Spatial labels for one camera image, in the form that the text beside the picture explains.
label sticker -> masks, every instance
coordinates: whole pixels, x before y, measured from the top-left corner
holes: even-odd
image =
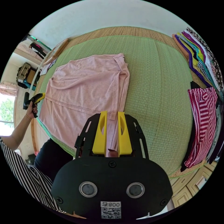
[[[100,207],[102,219],[121,219],[120,201],[101,201]]]

hand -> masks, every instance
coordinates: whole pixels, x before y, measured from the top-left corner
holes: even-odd
[[[33,105],[33,102],[31,101],[30,102],[30,105],[29,105],[29,107],[28,107],[28,109],[27,109],[27,111],[26,111],[26,115],[30,118],[30,119],[33,119],[34,118],[34,114],[33,114],[33,112],[34,113],[37,113],[38,111],[37,111],[37,105],[35,104],[35,107],[34,108],[32,108],[32,105]]]

red and white striped fabric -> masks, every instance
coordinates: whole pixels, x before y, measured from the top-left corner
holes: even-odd
[[[195,121],[195,139],[184,164],[191,168],[206,158],[214,140],[217,94],[214,88],[197,88],[189,89],[188,95]]]

pink curtain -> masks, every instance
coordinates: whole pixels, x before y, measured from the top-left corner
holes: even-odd
[[[0,93],[8,96],[17,96],[18,86],[14,83],[3,81],[0,83]]]

black and white striped clothing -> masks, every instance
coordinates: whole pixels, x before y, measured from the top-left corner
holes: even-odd
[[[63,212],[51,195],[52,181],[34,166],[28,166],[20,155],[10,150],[0,137],[0,145],[12,173],[34,199],[58,212]]]

